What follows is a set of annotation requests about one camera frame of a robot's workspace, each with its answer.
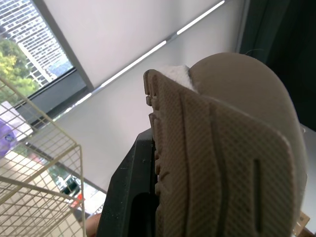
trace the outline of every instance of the black plastic object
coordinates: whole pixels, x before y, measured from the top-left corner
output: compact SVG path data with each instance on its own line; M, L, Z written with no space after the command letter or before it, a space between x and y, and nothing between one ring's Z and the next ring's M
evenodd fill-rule
M151 129L140 133L111 178L97 237L155 236L154 152Z

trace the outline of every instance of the wire rack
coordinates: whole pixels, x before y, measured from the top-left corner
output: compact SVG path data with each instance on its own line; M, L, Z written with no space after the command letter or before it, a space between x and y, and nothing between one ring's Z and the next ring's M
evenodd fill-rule
M0 95L0 237L85 236L81 146L3 78Z

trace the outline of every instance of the purple object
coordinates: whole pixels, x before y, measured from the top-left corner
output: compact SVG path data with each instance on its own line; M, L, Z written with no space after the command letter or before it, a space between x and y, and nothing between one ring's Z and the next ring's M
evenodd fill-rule
M16 137L10 125L0 119L0 159L15 145Z

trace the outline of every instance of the shoe sole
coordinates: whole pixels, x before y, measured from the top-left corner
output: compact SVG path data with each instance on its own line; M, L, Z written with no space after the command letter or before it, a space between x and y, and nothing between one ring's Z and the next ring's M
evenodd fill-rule
M293 155L263 122L155 70L144 74L155 141L156 237L287 237Z

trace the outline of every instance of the window frame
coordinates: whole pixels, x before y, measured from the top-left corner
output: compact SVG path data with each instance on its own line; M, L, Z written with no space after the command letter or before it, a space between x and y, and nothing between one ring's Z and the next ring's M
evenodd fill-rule
M28 96L29 100L53 119L88 93L92 92L94 86L88 79L87 74L83 70L56 21L50 14L44 1L32 0L32 2L73 65L72 69ZM26 103L18 104L15 106L15 109L20 114L24 114L23 111L26 109L24 108L25 104ZM36 128L40 128L43 125L39 120L34 120L33 118L24 119Z

